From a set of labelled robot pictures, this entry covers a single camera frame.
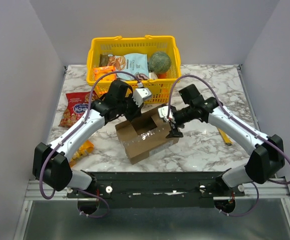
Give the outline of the brown cardboard express box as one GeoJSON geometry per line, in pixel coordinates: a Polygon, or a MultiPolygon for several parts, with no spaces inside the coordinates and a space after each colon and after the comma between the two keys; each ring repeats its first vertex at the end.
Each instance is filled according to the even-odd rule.
{"type": "Polygon", "coordinates": [[[178,138],[167,138],[170,125],[160,118],[160,107],[164,105],[142,113],[132,122],[126,120],[115,125],[118,140],[133,165],[179,142],[178,138]]]}

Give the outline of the yellow utility knife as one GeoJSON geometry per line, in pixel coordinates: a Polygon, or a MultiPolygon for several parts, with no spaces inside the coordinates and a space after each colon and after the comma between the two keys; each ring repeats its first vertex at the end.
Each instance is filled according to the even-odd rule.
{"type": "Polygon", "coordinates": [[[227,146],[231,146],[232,145],[232,141],[229,139],[229,137],[227,136],[227,134],[222,131],[221,129],[217,128],[223,142],[227,145],[227,146]]]}

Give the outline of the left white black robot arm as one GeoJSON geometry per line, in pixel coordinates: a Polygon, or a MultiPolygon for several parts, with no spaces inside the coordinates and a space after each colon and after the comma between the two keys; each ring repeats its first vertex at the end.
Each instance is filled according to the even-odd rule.
{"type": "Polygon", "coordinates": [[[69,161],[79,147],[107,123],[124,116],[128,121],[141,115],[144,102],[151,98],[149,89],[138,84],[133,89],[123,81],[115,80],[107,93],[90,102],[83,116],[63,135],[50,144],[40,143],[35,148],[33,174],[39,180],[40,192],[47,184],[54,191],[78,189],[89,198],[96,190],[91,174],[73,170],[69,161]]]}

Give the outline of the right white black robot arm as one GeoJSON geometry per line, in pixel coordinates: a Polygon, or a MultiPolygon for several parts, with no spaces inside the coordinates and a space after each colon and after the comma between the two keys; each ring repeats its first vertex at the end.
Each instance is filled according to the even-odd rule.
{"type": "Polygon", "coordinates": [[[200,120],[224,131],[249,155],[246,164],[226,170],[216,179],[215,191],[219,195],[228,195],[240,184],[263,184],[285,165],[281,154],[283,142],[278,135],[268,136],[252,128],[219,104],[216,98],[204,99],[193,84],[181,89],[179,94],[187,107],[177,110],[173,106],[163,106],[158,110],[160,118],[170,124],[168,138],[183,137],[180,128],[187,122],[200,120]]]}

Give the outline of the light blue chips bag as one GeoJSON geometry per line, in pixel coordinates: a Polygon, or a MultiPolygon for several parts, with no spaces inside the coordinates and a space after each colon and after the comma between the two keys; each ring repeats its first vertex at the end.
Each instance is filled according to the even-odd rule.
{"type": "Polygon", "coordinates": [[[123,71],[134,76],[149,76],[148,60],[146,54],[130,53],[126,55],[108,55],[107,66],[113,66],[116,71],[123,71]]]}

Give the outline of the orange toy package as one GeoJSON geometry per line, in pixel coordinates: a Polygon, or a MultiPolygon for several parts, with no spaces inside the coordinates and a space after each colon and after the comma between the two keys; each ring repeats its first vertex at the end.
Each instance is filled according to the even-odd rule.
{"type": "MultiPolygon", "coordinates": [[[[105,74],[112,73],[116,70],[114,66],[102,66],[102,67],[96,67],[93,68],[93,74],[95,77],[95,80],[98,80],[100,77],[104,76],[105,74]]],[[[111,74],[109,76],[104,77],[101,82],[112,82],[116,80],[117,76],[116,74],[111,74]]]]}

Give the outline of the red candy bag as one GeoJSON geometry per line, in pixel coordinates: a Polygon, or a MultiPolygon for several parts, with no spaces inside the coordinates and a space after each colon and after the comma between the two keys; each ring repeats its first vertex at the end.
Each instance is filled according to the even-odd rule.
{"type": "Polygon", "coordinates": [[[87,111],[90,92],[71,92],[66,94],[67,108],[63,112],[59,126],[72,127],[87,111]]]}

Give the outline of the yellow plastic shopping basket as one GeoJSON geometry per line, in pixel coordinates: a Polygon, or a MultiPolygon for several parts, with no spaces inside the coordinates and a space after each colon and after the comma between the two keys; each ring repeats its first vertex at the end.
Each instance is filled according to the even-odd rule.
{"type": "Polygon", "coordinates": [[[146,104],[168,103],[170,89],[181,76],[180,53],[175,38],[169,35],[145,35],[144,37],[97,37],[92,39],[87,57],[86,82],[92,86],[95,82],[94,68],[100,66],[101,55],[145,54],[151,57],[155,52],[165,52],[171,58],[171,67],[164,78],[144,80],[143,85],[152,93],[146,104]]]}

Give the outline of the green round melon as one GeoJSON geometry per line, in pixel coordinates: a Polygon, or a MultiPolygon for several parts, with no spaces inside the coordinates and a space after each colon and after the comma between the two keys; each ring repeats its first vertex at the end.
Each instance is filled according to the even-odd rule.
{"type": "Polygon", "coordinates": [[[171,58],[167,53],[157,51],[149,58],[148,67],[151,72],[163,74],[170,69],[171,63],[171,58]]]}

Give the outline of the orange yellow snack bag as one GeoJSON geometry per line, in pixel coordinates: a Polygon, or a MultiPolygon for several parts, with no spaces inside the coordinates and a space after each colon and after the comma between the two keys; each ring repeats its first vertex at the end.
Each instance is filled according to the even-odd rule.
{"type": "Polygon", "coordinates": [[[80,159],[88,156],[93,151],[93,149],[94,145],[89,140],[85,141],[69,161],[70,167],[72,168],[80,159]]]}

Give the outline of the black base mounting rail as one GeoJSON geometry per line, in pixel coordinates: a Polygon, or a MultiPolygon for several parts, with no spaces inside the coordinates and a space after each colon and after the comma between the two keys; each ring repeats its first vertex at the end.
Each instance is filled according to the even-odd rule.
{"type": "Polygon", "coordinates": [[[218,190],[219,171],[94,172],[92,194],[118,208],[213,208],[216,201],[244,196],[237,187],[218,190]]]}

